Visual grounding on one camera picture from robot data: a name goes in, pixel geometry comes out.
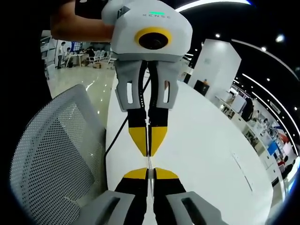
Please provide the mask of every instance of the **person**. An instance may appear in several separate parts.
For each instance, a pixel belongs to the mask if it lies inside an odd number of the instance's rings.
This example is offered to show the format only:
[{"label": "person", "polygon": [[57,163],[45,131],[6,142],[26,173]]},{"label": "person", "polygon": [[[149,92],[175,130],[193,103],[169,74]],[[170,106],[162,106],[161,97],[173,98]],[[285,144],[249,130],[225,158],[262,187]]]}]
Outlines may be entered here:
[{"label": "person", "polygon": [[270,123],[269,123],[268,118],[265,118],[265,119],[263,120],[263,127],[264,127],[264,130],[268,130],[269,125],[270,125]]},{"label": "person", "polygon": [[242,115],[241,115],[242,118],[244,119],[244,121],[248,122],[251,119],[253,109],[254,109],[254,106],[253,106],[251,98],[247,98],[246,105],[245,105]]},{"label": "person", "polygon": [[[105,25],[101,20],[101,11],[105,4],[106,1],[100,0],[88,0],[85,3],[79,1],[75,3],[75,0],[19,1],[14,9],[15,17],[7,27],[7,38],[17,42],[19,32],[24,34],[22,42],[30,46],[30,51],[27,57],[18,62],[20,71],[7,76],[5,80],[6,83],[14,84],[12,87],[14,94],[9,96],[6,105],[6,120],[10,123],[4,128],[10,135],[4,143],[6,154],[3,156],[2,164],[4,165],[2,172],[5,174],[5,177],[2,177],[6,190],[4,195],[9,203],[7,210],[17,215],[9,217],[12,223],[19,223],[21,220],[22,224],[31,224],[9,188],[11,161],[28,122],[52,99],[45,76],[45,64],[41,58],[42,32],[51,30],[54,39],[64,41],[110,42],[114,26]],[[9,58],[15,57],[14,51],[8,52]],[[10,68],[15,68],[13,60],[8,63]]]},{"label": "person", "polygon": [[292,171],[292,168],[293,168],[295,162],[296,162],[296,160],[294,160],[291,164],[289,164],[285,167],[285,170],[281,173],[282,179],[285,179],[287,177],[287,175],[290,173],[290,171]]},{"label": "person", "polygon": [[89,57],[95,56],[94,48],[92,46],[88,47],[86,53],[89,54]]},{"label": "person", "polygon": [[60,48],[58,49],[58,64],[57,64],[57,69],[61,68],[61,61],[63,60],[63,58],[65,58],[65,46],[66,42],[63,41],[60,45]]},{"label": "person", "polygon": [[64,59],[66,67],[68,66],[69,68],[72,68],[72,66],[73,66],[72,58],[68,57],[68,55],[70,53],[71,53],[71,48],[68,47],[66,52],[65,52],[65,55],[64,55],[63,59]]},{"label": "person", "polygon": [[70,53],[71,53],[71,48],[68,47],[68,48],[67,48],[67,51],[66,51],[66,53],[65,53],[65,57],[66,57],[67,55],[69,55]]}]

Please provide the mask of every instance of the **desk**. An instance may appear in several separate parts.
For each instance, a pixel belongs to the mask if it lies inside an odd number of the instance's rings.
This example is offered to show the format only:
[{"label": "desk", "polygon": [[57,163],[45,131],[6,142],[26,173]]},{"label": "desk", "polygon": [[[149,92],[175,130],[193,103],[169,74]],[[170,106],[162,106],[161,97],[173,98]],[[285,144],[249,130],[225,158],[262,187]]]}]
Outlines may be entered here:
[{"label": "desk", "polygon": [[[222,99],[220,99],[218,97],[216,97],[216,98],[221,102],[221,104],[225,105],[226,107],[228,107],[229,109],[234,111],[231,108],[231,106],[228,105],[225,101],[223,101]],[[239,115],[236,111],[234,111],[234,112],[235,112],[235,114],[231,119],[232,123],[235,124],[235,126],[237,128],[239,128],[241,133],[243,133],[243,134],[246,134],[249,130],[251,130],[251,132],[258,139],[257,145],[253,146],[253,148],[255,149],[256,153],[258,154],[259,158],[261,159],[261,162],[264,165],[264,167],[268,173],[270,182],[273,182],[278,177],[278,180],[280,183],[282,201],[284,201],[285,200],[285,184],[282,179],[282,175],[281,175],[280,169],[277,165],[276,159],[274,158],[273,155],[270,155],[267,150],[268,146],[265,145],[266,141],[262,139],[262,137],[260,136],[260,132],[257,132],[257,129],[254,129],[250,125],[249,122],[244,121],[244,119],[241,117],[241,115]]]},{"label": "desk", "polygon": [[[176,173],[185,189],[195,191],[217,207],[226,223],[264,224],[273,189],[258,155],[243,134],[209,100],[183,82],[178,85],[176,103],[169,112],[167,135],[151,159],[153,167]],[[144,98],[148,105],[150,84]],[[107,147],[126,115],[121,112],[112,91]],[[147,166],[147,158],[142,157],[133,143],[127,124],[107,155],[106,163],[110,190],[116,188],[125,173]],[[155,225],[155,217],[145,217],[143,224]]]},{"label": "desk", "polygon": [[84,54],[69,54],[69,55],[67,55],[66,57],[68,57],[68,60],[67,60],[67,63],[66,63],[66,65],[65,65],[65,68],[67,68],[68,63],[69,63],[69,61],[70,61],[70,58],[72,58],[72,57],[79,57],[79,66],[81,67],[81,57],[82,57],[83,55],[84,55]]}]

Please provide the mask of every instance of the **white wall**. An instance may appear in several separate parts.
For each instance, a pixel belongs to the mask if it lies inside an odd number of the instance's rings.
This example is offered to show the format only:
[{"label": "white wall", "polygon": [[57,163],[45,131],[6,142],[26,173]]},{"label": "white wall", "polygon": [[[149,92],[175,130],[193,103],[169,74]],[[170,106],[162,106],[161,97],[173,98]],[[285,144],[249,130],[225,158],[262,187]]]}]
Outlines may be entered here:
[{"label": "white wall", "polygon": [[229,91],[241,62],[232,45],[228,42],[206,39],[188,84],[194,87],[197,80],[210,86],[205,97],[214,101],[221,91]]},{"label": "white wall", "polygon": [[83,48],[83,49],[87,49],[87,48],[90,47],[90,46],[91,46],[91,43],[90,43],[90,42],[84,41],[84,42],[82,43],[82,48]]},{"label": "white wall", "polygon": [[49,41],[49,51],[47,54],[47,65],[54,64],[57,40],[51,38]]},{"label": "white wall", "polygon": [[265,118],[268,119],[269,123],[272,124],[273,122],[276,123],[276,126],[279,126],[276,119],[272,116],[272,114],[256,99],[253,100],[254,110],[259,110],[260,114],[262,114]]}]

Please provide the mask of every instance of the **ceiling light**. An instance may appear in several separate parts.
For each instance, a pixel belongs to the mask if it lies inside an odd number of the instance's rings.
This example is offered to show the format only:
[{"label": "ceiling light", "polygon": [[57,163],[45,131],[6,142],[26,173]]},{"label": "ceiling light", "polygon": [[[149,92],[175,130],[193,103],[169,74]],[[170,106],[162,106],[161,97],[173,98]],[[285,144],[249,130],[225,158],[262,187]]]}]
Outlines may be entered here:
[{"label": "ceiling light", "polygon": [[[264,102],[257,94],[255,94],[254,92],[252,92],[252,94],[254,94],[256,97],[258,97],[259,100],[260,100],[262,103],[264,103],[264,104],[268,107],[268,104],[265,103],[265,102]],[[279,118],[279,116],[274,112],[274,110],[272,110],[272,109],[270,108],[270,111],[271,111],[271,112],[275,115],[275,117],[280,121],[280,123],[282,124],[282,126],[284,127],[284,129],[287,131],[288,135],[290,136],[290,139],[291,139],[293,145],[295,146],[294,140],[292,139],[292,136],[290,135],[290,133],[289,133],[289,131],[287,130],[287,128],[286,128],[286,126],[284,125],[284,123],[281,121],[281,119]]]},{"label": "ceiling light", "polygon": [[300,136],[300,131],[299,128],[296,124],[296,122],[294,121],[294,119],[292,118],[292,116],[290,115],[290,113],[288,112],[288,110],[284,107],[284,105],[271,93],[269,92],[265,87],[263,87],[260,83],[258,83],[257,81],[253,80],[251,77],[247,76],[246,74],[242,74],[244,77],[248,78],[249,80],[253,81],[254,83],[256,83],[258,86],[260,86],[262,89],[265,90],[265,92],[267,92],[269,95],[271,95],[271,97],[283,108],[283,110],[286,112],[286,114],[288,115],[288,117],[290,118],[290,120],[292,121],[293,125],[295,126],[298,135]]},{"label": "ceiling light", "polygon": [[276,42],[283,42],[285,40],[285,36],[283,34],[279,34],[276,38]]},{"label": "ceiling light", "polygon": [[198,0],[198,1],[188,3],[184,6],[181,6],[181,7],[177,8],[176,11],[177,12],[182,12],[182,11],[187,10],[189,8],[193,8],[195,6],[200,6],[200,5],[214,3],[214,2],[236,2],[236,3],[243,3],[243,4],[251,5],[251,3],[246,1],[246,0]]}]

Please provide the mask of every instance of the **glossy floor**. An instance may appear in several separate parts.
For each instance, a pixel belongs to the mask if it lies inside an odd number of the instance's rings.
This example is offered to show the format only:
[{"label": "glossy floor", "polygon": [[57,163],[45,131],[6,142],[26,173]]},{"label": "glossy floor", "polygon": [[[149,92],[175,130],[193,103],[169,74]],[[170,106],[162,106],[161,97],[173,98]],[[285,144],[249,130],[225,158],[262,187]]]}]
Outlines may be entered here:
[{"label": "glossy floor", "polygon": [[101,69],[90,66],[56,69],[48,80],[48,85],[53,98],[77,84],[84,85],[101,122],[106,127],[115,70],[110,69],[106,63],[102,65]]}]

